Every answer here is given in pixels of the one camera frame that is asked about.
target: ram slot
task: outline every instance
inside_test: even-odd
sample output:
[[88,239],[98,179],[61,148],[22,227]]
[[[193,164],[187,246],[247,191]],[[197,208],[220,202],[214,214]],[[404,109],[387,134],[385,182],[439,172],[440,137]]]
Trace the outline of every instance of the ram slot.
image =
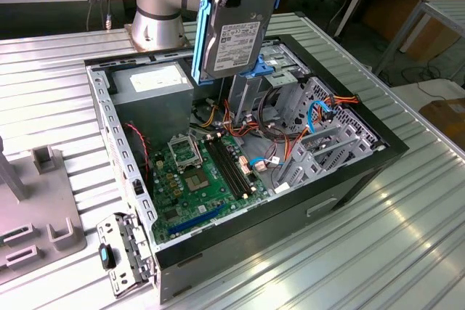
[[207,142],[206,149],[209,151],[210,156],[213,158],[219,172],[236,200],[241,199],[244,194],[249,195],[252,193],[250,186],[234,161],[231,160],[230,154],[221,141],[214,140],[212,142]]

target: electronic device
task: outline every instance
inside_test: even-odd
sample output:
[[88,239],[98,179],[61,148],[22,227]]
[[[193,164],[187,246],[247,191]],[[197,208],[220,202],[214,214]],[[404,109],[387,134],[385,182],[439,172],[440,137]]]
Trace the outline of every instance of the electronic device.
[[128,210],[97,225],[116,297],[148,282],[176,297],[344,206],[408,149],[291,36],[224,84],[198,86],[194,56],[85,62]]

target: gray table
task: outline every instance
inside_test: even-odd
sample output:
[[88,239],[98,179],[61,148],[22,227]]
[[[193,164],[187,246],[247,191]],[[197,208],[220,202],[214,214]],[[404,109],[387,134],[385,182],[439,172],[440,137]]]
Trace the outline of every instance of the gray table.
[[[376,75],[380,74],[380,72],[389,64],[389,61],[395,54],[395,51],[405,39],[407,34],[409,34],[412,27],[417,23],[420,16],[423,16],[423,18],[419,21],[403,44],[403,47],[400,49],[401,52],[405,52],[407,50],[406,48],[415,41],[431,17],[440,21],[443,25],[449,27],[465,38],[465,0],[421,0],[413,9],[403,26],[399,29],[394,39],[392,39],[387,49],[384,51],[378,65],[373,70]],[[452,80],[464,66],[465,62],[460,64],[449,79]]]
[[[195,24],[186,25],[194,39]],[[195,287],[170,309],[463,307],[465,154],[308,19],[274,16],[410,147],[351,204]],[[5,309],[159,309],[151,286],[113,298],[95,224],[124,210],[83,59],[134,49],[124,30],[0,42],[0,134],[16,158],[53,144],[66,159],[88,247],[0,286]]]

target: aluminum workbench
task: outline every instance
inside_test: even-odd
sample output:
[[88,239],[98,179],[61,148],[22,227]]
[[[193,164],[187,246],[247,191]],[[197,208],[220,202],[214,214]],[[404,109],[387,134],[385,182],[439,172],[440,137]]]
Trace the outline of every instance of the aluminum workbench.
[[[451,30],[454,30],[462,38],[465,38],[465,0],[420,0],[411,12],[410,16],[408,16],[407,20],[404,22],[403,26],[395,35],[394,39],[392,39],[391,43],[384,51],[376,67],[373,69],[376,75],[379,75],[380,72],[382,72],[388,65],[389,60],[393,57],[395,51],[405,39],[405,36],[410,32],[412,27],[418,22],[410,36],[405,41],[403,47],[400,48],[401,52],[405,52],[405,47],[410,46],[415,41],[423,29],[423,22],[429,21],[431,17],[438,20]],[[460,64],[452,76],[449,77],[449,80],[452,80],[463,67],[465,67],[465,62]]]
[[[195,24],[187,24],[193,41]],[[163,305],[170,309],[462,309],[464,152],[307,18],[272,18],[410,147],[352,204]],[[3,309],[159,309],[150,285],[113,298],[95,224],[123,211],[83,59],[128,54],[125,30],[0,42],[0,134],[8,157],[62,151],[85,250],[0,286]]]

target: chipset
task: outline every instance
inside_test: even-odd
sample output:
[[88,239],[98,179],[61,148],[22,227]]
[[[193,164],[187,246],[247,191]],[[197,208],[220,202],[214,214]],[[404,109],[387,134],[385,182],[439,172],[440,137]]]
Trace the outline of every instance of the chipset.
[[182,174],[182,177],[186,181],[189,191],[191,192],[195,192],[210,185],[202,168],[194,168],[186,171]]

